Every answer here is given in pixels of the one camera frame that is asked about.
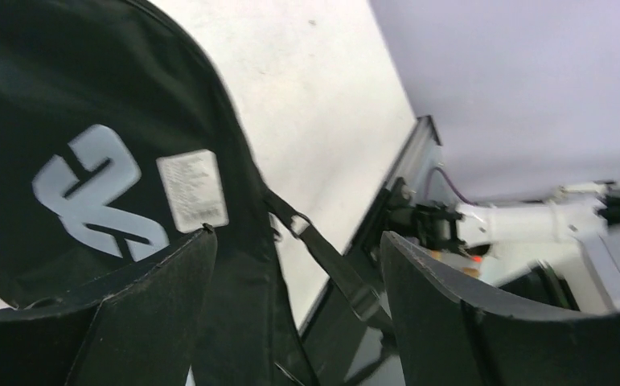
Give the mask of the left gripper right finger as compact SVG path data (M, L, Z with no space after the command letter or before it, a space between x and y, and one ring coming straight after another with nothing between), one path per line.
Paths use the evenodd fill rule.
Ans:
M522 298L380 241L408 385L620 385L620 312L592 315Z

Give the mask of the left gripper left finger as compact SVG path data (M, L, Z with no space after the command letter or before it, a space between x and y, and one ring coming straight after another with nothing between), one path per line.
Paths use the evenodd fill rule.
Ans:
M205 226L23 310L0 310L0 385L186 385L217 251Z

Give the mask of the black racket bag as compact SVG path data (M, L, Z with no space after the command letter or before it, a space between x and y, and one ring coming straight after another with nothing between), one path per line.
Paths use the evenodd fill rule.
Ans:
M0 298L23 310L217 237L186 385L316 385L278 219L330 273L339 252L271 191L218 73L147 1L0 1Z

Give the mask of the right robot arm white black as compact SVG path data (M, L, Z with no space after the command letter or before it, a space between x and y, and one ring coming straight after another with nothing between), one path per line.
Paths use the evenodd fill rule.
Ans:
M385 222L433 259L537 302L620 311L620 187L585 183L522 202L421 202Z

